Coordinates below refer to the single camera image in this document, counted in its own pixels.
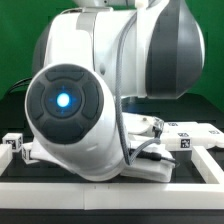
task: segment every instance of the white plastic casing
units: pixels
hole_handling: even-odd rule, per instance
[[[144,27],[144,22],[142,26],[138,27],[138,30],[141,31],[140,39],[138,39],[139,36],[136,33],[136,24],[131,27],[127,34],[123,49],[122,64],[123,96],[147,96],[145,91],[144,72],[147,57],[144,57],[144,52],[148,52],[149,50],[157,18],[168,3],[169,0],[158,1],[147,10],[143,9],[144,11],[139,13],[139,16],[142,19],[141,22],[147,21],[147,26]],[[95,71],[105,80],[112,94],[115,94],[115,59],[117,58],[117,48],[121,30],[133,15],[134,11],[100,12],[97,14],[94,29]],[[136,50],[137,45],[139,44],[142,46],[140,51]]]

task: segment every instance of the glowing blue light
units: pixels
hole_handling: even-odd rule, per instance
[[[57,97],[59,107],[67,107],[70,104],[70,97],[67,93],[60,93]]]

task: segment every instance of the robotic hand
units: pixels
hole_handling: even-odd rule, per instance
[[[175,160],[159,144],[163,121],[130,114],[123,121],[120,97],[181,96],[201,74],[203,37],[184,0],[135,3],[136,11],[67,11],[40,37],[25,100],[32,158],[93,181],[119,173],[170,180]],[[146,143],[130,122],[137,134],[151,133]],[[143,149],[152,160],[135,159]]]

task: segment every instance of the green wall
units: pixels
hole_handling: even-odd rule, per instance
[[[206,45],[203,74],[189,91],[224,111],[224,1],[186,0]],[[0,0],[0,98],[16,81],[31,76],[32,54],[49,21],[72,0]]]

